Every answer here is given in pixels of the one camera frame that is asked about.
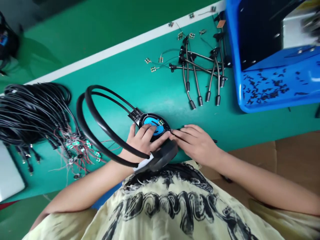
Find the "yellow t-shirt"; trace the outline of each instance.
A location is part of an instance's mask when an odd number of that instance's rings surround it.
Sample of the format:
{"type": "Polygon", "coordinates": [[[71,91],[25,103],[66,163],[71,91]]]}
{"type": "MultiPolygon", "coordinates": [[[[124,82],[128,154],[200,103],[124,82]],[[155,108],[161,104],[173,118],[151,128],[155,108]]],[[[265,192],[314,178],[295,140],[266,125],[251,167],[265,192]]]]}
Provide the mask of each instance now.
{"type": "Polygon", "coordinates": [[[98,212],[51,214],[24,240],[283,239],[198,169],[189,161],[131,176],[98,212]]]}

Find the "blue plastic bin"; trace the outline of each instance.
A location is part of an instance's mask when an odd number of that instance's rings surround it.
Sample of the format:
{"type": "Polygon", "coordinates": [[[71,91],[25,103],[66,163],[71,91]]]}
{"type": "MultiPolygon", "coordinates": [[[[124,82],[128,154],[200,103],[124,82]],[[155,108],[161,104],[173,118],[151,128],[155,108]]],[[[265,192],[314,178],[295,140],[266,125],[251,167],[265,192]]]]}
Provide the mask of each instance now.
{"type": "Polygon", "coordinates": [[[284,67],[241,71],[238,44],[239,3],[240,0],[227,0],[226,16],[240,108],[246,113],[254,113],[319,103],[320,55],[284,67]],[[257,93],[263,100],[252,99],[252,91],[255,91],[254,94],[257,93]]]}

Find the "person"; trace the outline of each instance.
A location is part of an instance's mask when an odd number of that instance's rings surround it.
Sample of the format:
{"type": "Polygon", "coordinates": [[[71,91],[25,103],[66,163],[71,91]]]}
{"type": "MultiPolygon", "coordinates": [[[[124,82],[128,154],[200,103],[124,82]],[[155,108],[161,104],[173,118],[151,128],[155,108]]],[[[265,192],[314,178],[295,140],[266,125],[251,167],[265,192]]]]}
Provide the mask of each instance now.
{"type": "MultiPolygon", "coordinates": [[[[38,239],[317,239],[320,198],[276,174],[222,151],[197,125],[166,132],[150,142],[155,127],[144,125],[127,143],[150,154],[168,138],[192,161],[158,172],[133,174],[109,161],[63,189],[42,211],[25,240],[38,239]],[[199,171],[208,166],[247,190],[253,213],[199,171]],[[123,185],[98,210],[91,206],[123,185]]],[[[122,150],[131,162],[143,159],[122,150]]]]}

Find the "black rubber end cap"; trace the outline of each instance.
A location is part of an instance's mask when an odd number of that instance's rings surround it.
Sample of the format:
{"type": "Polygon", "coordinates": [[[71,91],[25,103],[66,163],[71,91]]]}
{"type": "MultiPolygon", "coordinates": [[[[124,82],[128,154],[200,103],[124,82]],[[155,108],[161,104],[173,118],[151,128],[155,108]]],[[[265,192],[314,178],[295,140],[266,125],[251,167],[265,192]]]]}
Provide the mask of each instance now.
{"type": "Polygon", "coordinates": [[[206,102],[209,102],[209,101],[210,101],[210,97],[211,97],[211,92],[208,91],[208,92],[207,92],[207,95],[206,95],[206,102]]]}
{"type": "Polygon", "coordinates": [[[190,92],[190,82],[186,82],[187,92],[190,92]]]}
{"type": "Polygon", "coordinates": [[[220,87],[224,87],[224,79],[220,80],[220,87]]]}
{"type": "Polygon", "coordinates": [[[196,109],[196,105],[194,105],[194,102],[192,100],[190,100],[190,105],[192,110],[196,109]]]}
{"type": "Polygon", "coordinates": [[[224,57],[224,66],[226,68],[232,68],[231,57],[229,55],[224,57]]]}
{"type": "Polygon", "coordinates": [[[202,97],[199,96],[199,97],[198,97],[198,100],[199,100],[199,105],[202,106],[202,105],[203,105],[202,97]]]}
{"type": "Polygon", "coordinates": [[[216,96],[216,106],[219,106],[220,105],[220,95],[216,96]]]}

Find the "green workbench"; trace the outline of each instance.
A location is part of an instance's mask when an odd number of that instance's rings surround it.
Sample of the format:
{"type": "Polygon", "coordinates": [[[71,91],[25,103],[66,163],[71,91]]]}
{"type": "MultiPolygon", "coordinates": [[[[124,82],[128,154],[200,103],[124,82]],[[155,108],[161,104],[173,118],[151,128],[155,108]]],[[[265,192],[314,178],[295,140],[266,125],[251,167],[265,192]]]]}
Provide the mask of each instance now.
{"type": "MultiPolygon", "coordinates": [[[[186,34],[196,33],[195,39],[190,40],[192,51],[208,55],[211,48],[200,39],[198,34],[203,28],[208,29],[207,33],[202,35],[203,39],[215,47],[216,43],[212,36],[216,30],[211,17],[183,27],[182,30],[186,34]]],[[[56,83],[61,83],[71,90],[73,95],[71,111],[75,113],[77,98],[89,85],[99,84],[112,89],[143,112],[153,112],[163,116],[171,128],[180,128],[188,123],[201,126],[212,138],[218,140],[217,145],[225,151],[320,130],[320,120],[314,118],[317,104],[292,107],[291,111],[285,108],[253,114],[242,112],[237,104],[231,69],[227,69],[225,73],[228,80],[225,87],[221,89],[220,106],[215,106],[214,101],[217,86],[215,79],[211,90],[211,101],[204,102],[202,107],[198,106],[194,75],[190,72],[190,96],[197,106],[195,110],[191,110],[183,84],[182,71],[175,70],[171,73],[170,69],[162,67],[151,72],[150,67],[153,64],[146,64],[144,61],[148,57],[158,62],[160,54],[165,50],[179,49],[182,40],[177,41],[178,33],[179,30],[173,31],[55,80],[56,83]]],[[[163,55],[164,62],[177,55],[178,51],[166,53],[163,55]]],[[[177,64],[178,58],[170,62],[177,64]]],[[[210,62],[200,58],[196,59],[196,63],[205,68],[212,68],[210,62]]],[[[210,76],[207,73],[198,72],[198,79],[201,95],[205,98],[210,76]]],[[[93,98],[105,121],[120,137],[126,139],[132,123],[126,112],[107,99],[99,96],[93,96],[93,98]]],[[[84,114],[88,125],[98,139],[108,140],[109,137],[95,123],[86,105],[84,105],[84,114]]],[[[58,153],[53,151],[47,143],[36,144],[34,147],[43,160],[40,165],[32,161],[33,176],[29,175],[20,157],[13,154],[28,186],[7,201],[53,192],[66,186],[66,169],[50,171],[61,166],[58,153]]],[[[186,160],[188,157],[180,151],[173,162],[186,160]]],[[[93,170],[102,165],[102,162],[95,162],[90,169],[93,170]]],[[[72,181],[74,181],[73,175],[69,173],[68,183],[72,181]]]]}

